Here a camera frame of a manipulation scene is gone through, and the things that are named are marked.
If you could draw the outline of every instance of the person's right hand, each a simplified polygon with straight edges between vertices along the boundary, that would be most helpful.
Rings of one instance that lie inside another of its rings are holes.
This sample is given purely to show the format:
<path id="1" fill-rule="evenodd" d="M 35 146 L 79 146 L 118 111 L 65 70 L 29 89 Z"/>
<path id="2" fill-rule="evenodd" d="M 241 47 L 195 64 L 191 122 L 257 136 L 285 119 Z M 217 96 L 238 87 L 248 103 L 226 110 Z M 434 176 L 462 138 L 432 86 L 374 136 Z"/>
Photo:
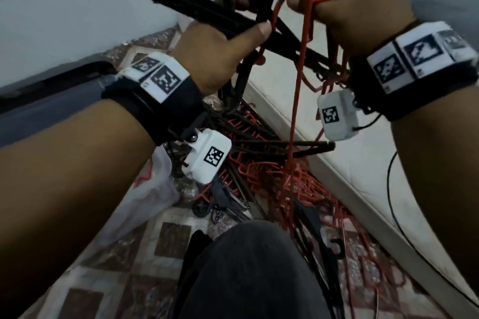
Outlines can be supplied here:
<path id="1" fill-rule="evenodd" d="M 287 0 L 303 12 L 307 0 Z M 314 18 L 326 24 L 349 56 L 367 56 L 414 21 L 409 0 L 332 0 L 313 8 Z"/>

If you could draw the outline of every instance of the person's left hand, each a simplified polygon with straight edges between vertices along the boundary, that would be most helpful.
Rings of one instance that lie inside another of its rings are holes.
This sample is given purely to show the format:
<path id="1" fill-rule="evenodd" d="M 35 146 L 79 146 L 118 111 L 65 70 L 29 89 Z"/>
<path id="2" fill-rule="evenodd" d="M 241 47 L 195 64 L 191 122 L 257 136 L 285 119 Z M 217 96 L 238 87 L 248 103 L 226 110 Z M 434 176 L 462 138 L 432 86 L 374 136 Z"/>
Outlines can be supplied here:
<path id="1" fill-rule="evenodd" d="M 201 94 L 208 96 L 228 82 L 241 60 L 270 34 L 271 24 L 265 22 L 227 40 L 212 26 L 194 22 L 183 33 L 171 56 L 190 73 Z"/>

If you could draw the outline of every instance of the person's right arm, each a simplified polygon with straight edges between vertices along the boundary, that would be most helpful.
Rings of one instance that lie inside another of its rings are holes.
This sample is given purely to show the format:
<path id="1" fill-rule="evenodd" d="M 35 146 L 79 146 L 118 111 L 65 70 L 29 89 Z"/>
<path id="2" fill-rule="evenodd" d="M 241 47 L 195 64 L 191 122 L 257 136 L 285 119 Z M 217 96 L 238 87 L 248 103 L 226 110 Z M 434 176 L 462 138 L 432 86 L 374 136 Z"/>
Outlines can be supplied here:
<path id="1" fill-rule="evenodd" d="M 288 5 L 301 12 L 305 0 L 288 0 Z M 408 0 L 334 0 L 317 5 L 314 13 L 350 56 L 368 56 L 414 21 Z M 431 102 L 393 121 L 391 127 L 418 205 L 479 293 L 478 87 Z"/>

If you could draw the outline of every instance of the person's left arm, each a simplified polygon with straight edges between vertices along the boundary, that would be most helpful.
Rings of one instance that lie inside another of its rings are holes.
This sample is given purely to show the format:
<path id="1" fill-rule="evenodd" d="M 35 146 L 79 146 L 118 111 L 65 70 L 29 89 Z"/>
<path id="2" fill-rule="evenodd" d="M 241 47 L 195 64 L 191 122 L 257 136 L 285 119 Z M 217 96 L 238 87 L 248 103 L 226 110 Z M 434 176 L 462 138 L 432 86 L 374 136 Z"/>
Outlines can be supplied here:
<path id="1" fill-rule="evenodd" d="M 269 24 L 259 25 L 228 41 L 194 24 L 172 56 L 208 95 L 270 32 Z M 127 110 L 103 100 L 0 150 L 0 307 L 6 317 L 19 316 L 74 262 L 154 149 Z"/>

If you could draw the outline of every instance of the forearm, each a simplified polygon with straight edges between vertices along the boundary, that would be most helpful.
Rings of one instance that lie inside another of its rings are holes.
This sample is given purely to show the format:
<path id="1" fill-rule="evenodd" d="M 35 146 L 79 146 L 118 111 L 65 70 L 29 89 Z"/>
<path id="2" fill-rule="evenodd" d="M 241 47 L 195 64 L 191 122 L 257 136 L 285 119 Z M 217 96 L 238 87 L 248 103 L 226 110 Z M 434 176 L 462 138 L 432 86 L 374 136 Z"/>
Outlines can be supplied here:
<path id="1" fill-rule="evenodd" d="M 40 295 L 72 264 L 154 148 L 133 116 L 104 100 L 0 150 L 3 304 Z"/>
<path id="2" fill-rule="evenodd" d="M 416 201 L 470 286 L 479 292 L 479 89 L 456 91 L 394 121 Z"/>

